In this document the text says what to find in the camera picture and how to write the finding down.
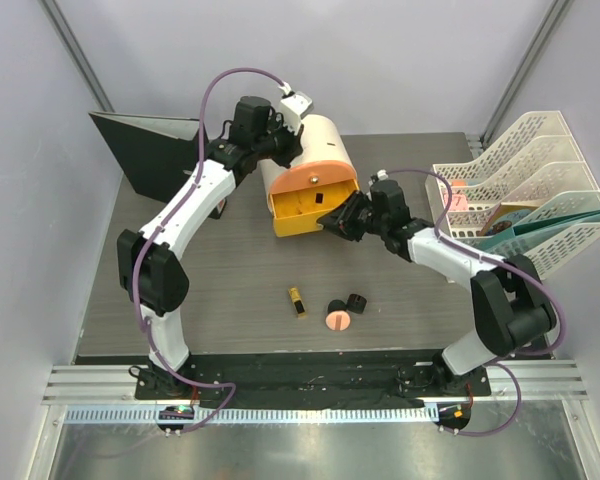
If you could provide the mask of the yellow drawer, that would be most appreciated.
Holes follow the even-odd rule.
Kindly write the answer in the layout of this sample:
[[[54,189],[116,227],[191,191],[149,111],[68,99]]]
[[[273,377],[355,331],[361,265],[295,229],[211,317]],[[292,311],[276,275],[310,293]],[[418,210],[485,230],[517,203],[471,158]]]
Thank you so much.
[[[277,237],[320,231],[317,220],[339,207],[359,186],[356,180],[316,185],[269,196]]]

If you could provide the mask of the white round drawer organizer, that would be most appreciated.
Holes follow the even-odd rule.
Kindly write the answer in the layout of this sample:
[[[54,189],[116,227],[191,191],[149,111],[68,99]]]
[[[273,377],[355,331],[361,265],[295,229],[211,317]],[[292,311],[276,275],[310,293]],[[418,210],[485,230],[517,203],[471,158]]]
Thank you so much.
[[[304,119],[303,124],[304,131],[301,137],[303,153],[295,158],[291,163],[291,167],[323,160],[346,162],[353,166],[336,125],[329,118],[317,114],[310,114]],[[261,175],[262,168],[270,167],[272,164],[275,163],[271,160],[261,161]],[[270,195],[268,195],[266,191],[265,194],[269,211],[272,214],[269,200]]]

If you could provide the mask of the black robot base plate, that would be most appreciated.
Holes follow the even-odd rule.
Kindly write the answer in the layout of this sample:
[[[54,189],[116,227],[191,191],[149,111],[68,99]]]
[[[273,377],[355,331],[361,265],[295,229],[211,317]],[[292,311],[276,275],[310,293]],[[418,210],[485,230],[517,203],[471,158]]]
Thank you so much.
[[[194,399],[205,408],[357,410],[417,408],[430,397],[487,397],[479,367],[454,377],[438,350],[192,355],[175,379],[133,365],[138,400]]]

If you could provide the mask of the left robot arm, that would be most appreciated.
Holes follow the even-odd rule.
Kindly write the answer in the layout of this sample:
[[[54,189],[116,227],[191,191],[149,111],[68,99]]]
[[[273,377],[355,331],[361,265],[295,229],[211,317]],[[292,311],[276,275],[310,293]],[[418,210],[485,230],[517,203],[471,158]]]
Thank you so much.
[[[335,123],[311,111],[300,92],[277,106],[244,96],[222,135],[166,207],[138,232],[117,240],[119,278],[155,346],[146,368],[134,367],[143,398],[180,399],[192,391],[190,350],[181,306],[189,290],[182,256],[204,221],[219,215],[227,197],[255,170],[262,174],[274,234],[321,230],[318,220],[358,188],[358,176]]]

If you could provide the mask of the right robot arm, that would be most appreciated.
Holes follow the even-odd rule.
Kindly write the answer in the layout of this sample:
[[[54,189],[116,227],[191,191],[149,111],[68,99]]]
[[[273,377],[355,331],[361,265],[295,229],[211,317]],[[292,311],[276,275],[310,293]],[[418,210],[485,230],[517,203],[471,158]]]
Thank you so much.
[[[375,235],[390,253],[469,292],[473,326],[432,358],[431,380],[442,394],[457,393],[476,369],[522,350],[557,326],[556,309],[529,258],[483,255],[454,241],[432,222],[411,215],[394,180],[379,180],[368,193],[352,193],[337,231],[355,241]]]

